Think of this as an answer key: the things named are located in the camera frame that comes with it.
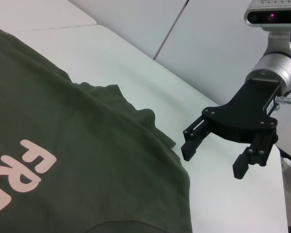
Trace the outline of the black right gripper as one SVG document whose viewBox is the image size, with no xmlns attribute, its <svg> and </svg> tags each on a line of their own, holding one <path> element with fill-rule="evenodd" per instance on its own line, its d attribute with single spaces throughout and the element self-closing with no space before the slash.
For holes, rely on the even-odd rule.
<svg viewBox="0 0 291 233">
<path fill-rule="evenodd" d="M 279 90 L 278 82 L 248 80 L 227 104 L 205 108 L 202 116 L 183 131 L 183 159 L 192 159 L 209 135 L 211 124 L 211 132 L 223 139 L 250 143 L 232 166 L 234 178 L 241 180 L 249 165 L 266 166 L 272 147 L 278 141 L 277 120 L 270 115 L 275 110 Z"/>
</svg>

